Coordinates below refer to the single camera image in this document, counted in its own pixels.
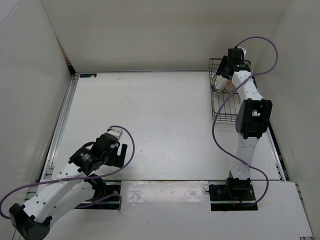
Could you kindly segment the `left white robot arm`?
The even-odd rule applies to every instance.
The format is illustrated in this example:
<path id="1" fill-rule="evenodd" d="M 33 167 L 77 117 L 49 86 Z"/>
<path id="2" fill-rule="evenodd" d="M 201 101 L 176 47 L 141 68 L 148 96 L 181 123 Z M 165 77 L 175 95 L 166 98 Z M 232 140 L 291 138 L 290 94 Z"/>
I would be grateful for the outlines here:
<path id="1" fill-rule="evenodd" d="M 10 207 L 12 225 L 25 240 L 43 240 L 66 213 L 82 202 L 105 196 L 108 187 L 94 171 L 102 165 L 123 167 L 128 146 L 120 144 L 122 134 L 119 128 L 109 128 L 96 141 L 84 144 L 55 177 L 57 182 Z"/>

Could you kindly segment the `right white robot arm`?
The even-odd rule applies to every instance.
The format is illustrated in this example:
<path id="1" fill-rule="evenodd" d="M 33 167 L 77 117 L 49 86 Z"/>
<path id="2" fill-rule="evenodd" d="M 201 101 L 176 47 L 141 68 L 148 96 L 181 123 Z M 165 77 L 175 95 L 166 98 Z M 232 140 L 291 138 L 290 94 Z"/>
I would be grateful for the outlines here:
<path id="1" fill-rule="evenodd" d="M 243 198 L 251 186 L 250 166 L 256 146 L 267 131 L 272 102 L 259 93 L 252 72 L 245 63 L 243 48 L 229 48 L 216 71 L 218 77 L 231 81 L 238 93 L 241 106 L 235 120 L 238 144 L 235 156 L 240 162 L 229 172 L 224 193 L 230 200 Z"/>

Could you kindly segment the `green red rimmed plate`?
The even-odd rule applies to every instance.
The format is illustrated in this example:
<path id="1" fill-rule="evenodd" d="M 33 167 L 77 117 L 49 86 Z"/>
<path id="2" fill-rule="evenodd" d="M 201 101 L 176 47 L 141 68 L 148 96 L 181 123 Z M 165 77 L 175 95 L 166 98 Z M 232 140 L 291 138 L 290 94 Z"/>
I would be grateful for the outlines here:
<path id="1" fill-rule="evenodd" d="M 228 85 L 229 79 L 217 75 L 215 72 L 210 79 L 210 88 L 213 93 L 219 93 Z"/>

